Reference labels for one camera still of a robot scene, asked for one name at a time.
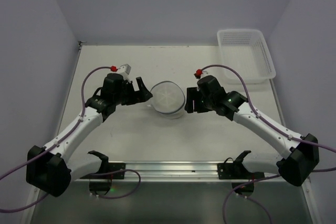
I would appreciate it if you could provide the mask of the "white mesh laundry bag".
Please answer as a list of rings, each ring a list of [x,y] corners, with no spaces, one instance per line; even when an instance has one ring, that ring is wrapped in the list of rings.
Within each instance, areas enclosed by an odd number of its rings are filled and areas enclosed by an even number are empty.
[[[161,81],[155,84],[150,92],[152,98],[146,106],[157,114],[167,119],[178,119],[184,115],[186,97],[181,87],[175,82]]]

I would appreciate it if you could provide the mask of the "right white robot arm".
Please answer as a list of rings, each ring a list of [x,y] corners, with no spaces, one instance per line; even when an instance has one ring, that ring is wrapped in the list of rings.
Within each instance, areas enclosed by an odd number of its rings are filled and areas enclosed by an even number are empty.
[[[279,175],[291,185],[301,186],[319,163],[318,140],[315,136],[302,136],[253,110],[245,96],[237,91],[226,92],[214,76],[199,79],[196,87],[187,88],[186,95],[187,113],[214,111],[249,129],[277,151],[277,155],[273,156],[254,155],[247,150],[232,163],[218,164],[218,169],[232,179],[269,173]]]

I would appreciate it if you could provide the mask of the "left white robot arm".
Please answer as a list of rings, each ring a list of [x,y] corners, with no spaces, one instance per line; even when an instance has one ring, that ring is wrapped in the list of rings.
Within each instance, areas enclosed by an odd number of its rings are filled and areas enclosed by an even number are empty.
[[[153,95],[142,78],[137,77],[138,90],[119,73],[109,73],[94,95],[84,104],[82,112],[57,137],[43,147],[33,146],[27,154],[26,181],[58,197],[76,179],[90,176],[108,177],[108,156],[89,151],[79,161],[71,156],[86,137],[99,127],[119,105],[134,105],[150,100]]]

